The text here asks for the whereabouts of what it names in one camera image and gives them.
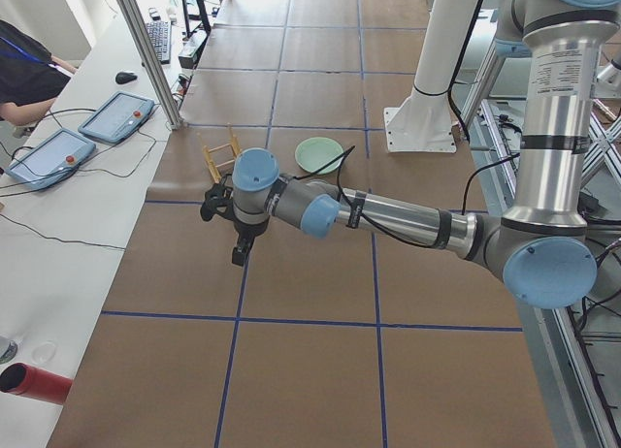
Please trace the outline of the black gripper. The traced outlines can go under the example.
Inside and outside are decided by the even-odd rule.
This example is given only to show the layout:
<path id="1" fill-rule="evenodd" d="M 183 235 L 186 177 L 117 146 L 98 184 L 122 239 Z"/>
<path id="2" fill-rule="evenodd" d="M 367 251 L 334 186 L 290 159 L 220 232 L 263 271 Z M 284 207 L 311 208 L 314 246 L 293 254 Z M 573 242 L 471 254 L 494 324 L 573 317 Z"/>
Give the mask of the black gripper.
<path id="1" fill-rule="evenodd" d="M 254 240 L 266 231 L 266 221 L 249 224 L 236 220 L 234 228 L 238 233 L 238 240 L 232 250 L 232 263 L 236 266 L 244 266 L 249 258 Z"/>

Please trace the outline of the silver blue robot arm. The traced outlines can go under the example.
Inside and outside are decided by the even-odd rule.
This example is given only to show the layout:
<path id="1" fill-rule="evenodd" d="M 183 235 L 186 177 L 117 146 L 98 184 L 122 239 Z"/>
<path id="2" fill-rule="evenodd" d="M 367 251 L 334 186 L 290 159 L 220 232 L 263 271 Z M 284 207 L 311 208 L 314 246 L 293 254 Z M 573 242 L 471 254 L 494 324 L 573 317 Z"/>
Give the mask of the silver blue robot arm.
<path id="1" fill-rule="evenodd" d="M 446 249 L 499 278 L 518 300 L 555 309 L 586 297 L 597 262 L 577 205 L 590 146 L 601 48 L 617 31 L 620 0 L 500 0 L 494 45 L 531 58 L 516 192 L 501 216 L 455 214 L 284 174 L 264 148 L 236 159 L 225 215 L 243 265 L 271 218 L 324 238 L 334 224 Z"/>

